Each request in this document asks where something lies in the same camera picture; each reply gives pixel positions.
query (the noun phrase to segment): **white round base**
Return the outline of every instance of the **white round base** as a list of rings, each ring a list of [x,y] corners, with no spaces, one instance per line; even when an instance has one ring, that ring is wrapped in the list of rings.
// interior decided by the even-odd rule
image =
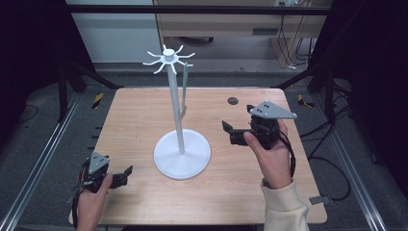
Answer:
[[[187,180],[200,173],[210,162],[211,148],[199,133],[183,129],[185,153],[180,154],[177,132],[165,134],[154,149],[154,162],[159,171],[176,180]]]

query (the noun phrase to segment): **white hook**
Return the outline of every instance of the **white hook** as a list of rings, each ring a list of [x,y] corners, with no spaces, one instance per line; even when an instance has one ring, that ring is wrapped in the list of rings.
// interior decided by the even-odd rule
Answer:
[[[177,53],[179,53],[183,49],[183,47],[184,46],[181,45],[180,48],[178,49],[178,51],[174,52],[172,49],[167,49],[167,47],[163,44],[163,48],[164,48],[163,55],[154,55],[153,53],[147,51],[147,54],[149,54],[149,55],[151,55],[153,57],[158,57],[160,59],[158,61],[153,62],[153,63],[143,63],[143,64],[153,65],[153,64],[157,64],[157,63],[163,63],[157,71],[153,72],[154,74],[159,73],[160,71],[162,71],[162,69],[165,67],[166,64],[169,64],[169,65],[171,65],[171,69],[173,70],[174,74],[177,74],[176,68],[174,67],[174,64],[179,63],[181,65],[192,66],[192,64],[185,64],[185,63],[181,62],[179,59],[180,58],[186,59],[186,58],[190,58],[191,56],[195,55],[195,53],[192,53],[192,54],[190,54],[188,56],[177,56]],[[168,55],[166,57],[166,51],[174,52],[174,53],[171,53],[172,59],[166,59],[166,58],[168,58]]]

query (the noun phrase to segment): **cuff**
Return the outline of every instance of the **cuff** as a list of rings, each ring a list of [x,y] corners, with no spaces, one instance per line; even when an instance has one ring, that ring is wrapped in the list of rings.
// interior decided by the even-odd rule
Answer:
[[[279,190],[268,188],[266,186],[266,181],[263,180],[261,189],[264,193],[267,207],[271,210],[287,212],[298,209],[303,205],[303,202],[297,195],[294,180],[289,186]]]

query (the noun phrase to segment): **gray floor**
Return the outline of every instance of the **gray floor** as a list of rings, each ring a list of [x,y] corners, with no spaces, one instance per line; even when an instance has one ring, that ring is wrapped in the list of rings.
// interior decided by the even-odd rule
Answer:
[[[195,52],[190,59],[194,64],[189,76],[191,87],[260,87],[268,88],[293,77],[304,69],[280,68],[267,38],[215,38],[208,43],[205,38],[175,38],[174,49],[185,45],[183,55]],[[95,64],[98,72],[107,79],[128,87],[167,86],[166,74],[151,74],[158,66],[139,64]],[[85,77],[88,89],[84,93],[69,91],[70,98],[79,97],[78,106],[64,131],[53,156],[40,178],[25,211],[21,214],[19,230],[73,230],[67,217],[70,205],[64,200],[75,184],[81,163],[96,145],[100,127],[103,126],[109,111],[115,90],[109,90]],[[309,108],[297,103],[301,93],[305,102],[318,105],[322,102],[321,93],[310,94],[305,79],[285,90],[293,112],[298,114],[295,121],[300,134],[311,131],[324,122],[319,107]],[[91,108],[97,93],[104,97],[97,110]],[[26,112],[16,125],[13,138],[0,155],[0,218],[13,205],[26,179],[40,157],[42,149],[58,126],[59,116],[58,88],[51,85],[30,95]],[[347,106],[346,100],[337,101],[337,111]],[[310,154],[327,128],[304,139],[306,153]],[[367,187],[370,197],[388,230],[408,230],[408,201],[397,188],[393,177],[386,167],[371,162],[370,151],[365,145],[360,130],[347,113],[339,116],[336,134],[341,138],[345,150]],[[329,137],[315,154],[334,162],[343,168],[339,151]],[[321,193],[332,197],[342,196],[346,192],[346,181],[330,165],[320,161],[311,161]],[[311,224],[311,230],[371,230],[366,215],[354,192],[343,201],[333,201],[325,205],[328,221],[324,224]]]

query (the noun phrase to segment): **white mug tree stand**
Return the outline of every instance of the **white mug tree stand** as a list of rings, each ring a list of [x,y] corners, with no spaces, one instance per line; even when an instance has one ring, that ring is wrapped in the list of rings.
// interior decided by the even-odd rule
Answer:
[[[147,52],[153,57],[160,58],[158,61],[149,64],[143,63],[146,65],[162,63],[160,68],[154,72],[154,74],[159,73],[162,71],[163,67],[166,66],[176,130],[165,134],[159,139],[154,149],[154,162],[162,174],[175,180],[187,180],[193,178],[204,170],[210,162],[211,157],[211,148],[204,136],[196,131],[183,129],[182,127],[181,120],[187,108],[184,105],[184,99],[181,109],[179,106],[176,79],[177,72],[174,68],[174,64],[179,63],[185,67],[184,71],[186,78],[187,67],[192,66],[192,64],[184,64],[179,59],[189,58],[194,55],[194,53],[192,53],[189,56],[178,56],[177,54],[182,49],[183,46],[175,52],[173,49],[167,49],[164,45],[163,55],[154,55]]]

